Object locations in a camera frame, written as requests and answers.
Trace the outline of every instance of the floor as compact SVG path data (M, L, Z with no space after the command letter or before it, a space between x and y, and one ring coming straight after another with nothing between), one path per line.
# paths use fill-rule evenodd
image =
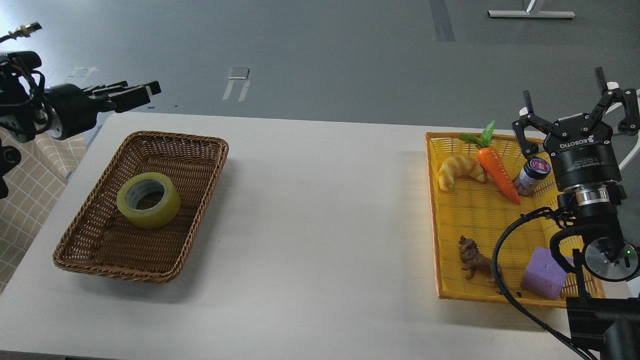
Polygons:
M0 360L65 360L64 356L0 351Z
M465 127L496 120L508 129L523 90L549 120L590 112L598 66L622 87L640 87L640 2L545 3L574 11L573 20L486 15L521 8L520 0L23 0L0 5L0 24L41 23L2 50L36 51L49 85L158 80L162 94L138 110L158 113ZM225 99L231 67L251 72ZM619 160L634 142L614 139ZM623 230L634 235L638 165L623 172L629 200L620 206Z

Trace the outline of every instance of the wicker basket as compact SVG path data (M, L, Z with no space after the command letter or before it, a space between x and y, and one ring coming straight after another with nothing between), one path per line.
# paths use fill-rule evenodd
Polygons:
M130 281L172 280L189 256L227 153L228 144L219 138L156 131L129 135L60 240L54 264ZM128 179L151 171L172 180L180 210L165 226L138 229L117 210L116 195ZM148 198L142 206L159 200Z

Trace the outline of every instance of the cable connector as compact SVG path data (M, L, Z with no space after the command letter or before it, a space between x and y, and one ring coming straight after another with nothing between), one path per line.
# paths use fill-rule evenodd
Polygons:
M9 31L9 37L12 39L16 39L19 37L28 38L31 36L31 33L36 32L37 30L42 29L42 26L39 22L32 22L31 24L20 25L15 28L13 31Z

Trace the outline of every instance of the tape roll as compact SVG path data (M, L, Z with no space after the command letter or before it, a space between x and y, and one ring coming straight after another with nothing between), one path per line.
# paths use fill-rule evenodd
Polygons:
M162 199L152 208L138 210L142 198L162 193ZM180 195L171 179L159 172L145 172L127 180L116 198L118 210L136 227L155 229L171 221L180 209Z

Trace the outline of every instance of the toy carrot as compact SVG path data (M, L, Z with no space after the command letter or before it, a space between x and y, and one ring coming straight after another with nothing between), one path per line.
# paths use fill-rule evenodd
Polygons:
M511 178L507 174L507 170L504 168L500 154L491 146L491 136L493 135L493 129L495 129L495 120L491 121L487 125L486 129L482 132L480 139L474 135L462 134L459 135L459 139L472 143L478 148L477 160L478 163L491 175L495 184L502 191L506 197L520 205L520 197L516 190Z

